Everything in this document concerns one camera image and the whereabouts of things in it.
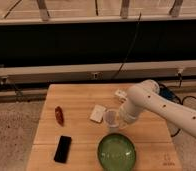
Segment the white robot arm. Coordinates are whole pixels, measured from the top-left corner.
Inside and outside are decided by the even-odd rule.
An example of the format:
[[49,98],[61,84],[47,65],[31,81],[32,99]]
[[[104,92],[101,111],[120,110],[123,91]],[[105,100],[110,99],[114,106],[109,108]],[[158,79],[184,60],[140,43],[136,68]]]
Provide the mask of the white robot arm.
[[160,96],[159,92],[159,84],[154,80],[145,80],[130,86],[126,91],[127,99],[118,109],[119,127],[133,124],[144,110],[148,110],[196,138],[196,110],[171,102]]

